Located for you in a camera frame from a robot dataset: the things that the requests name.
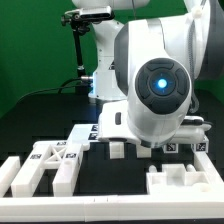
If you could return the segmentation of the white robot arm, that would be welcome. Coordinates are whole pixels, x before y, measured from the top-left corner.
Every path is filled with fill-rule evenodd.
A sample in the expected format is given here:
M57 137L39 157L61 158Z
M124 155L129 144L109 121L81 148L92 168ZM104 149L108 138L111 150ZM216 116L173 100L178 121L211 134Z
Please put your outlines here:
M224 8L219 0L183 0L183 15L116 20L115 11L149 1L72 0L73 19L96 34L89 96L102 105L97 137L149 148L199 143L210 125L194 115L194 83L224 72Z

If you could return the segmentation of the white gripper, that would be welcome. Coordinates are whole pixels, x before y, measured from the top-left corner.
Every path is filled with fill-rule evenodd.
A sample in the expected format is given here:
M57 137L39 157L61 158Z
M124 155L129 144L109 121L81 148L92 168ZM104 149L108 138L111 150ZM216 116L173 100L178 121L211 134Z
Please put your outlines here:
M158 115L148 109L128 117L128 101L105 103L98 118L98 140L132 144L197 144L203 141L207 125L198 116L182 113Z

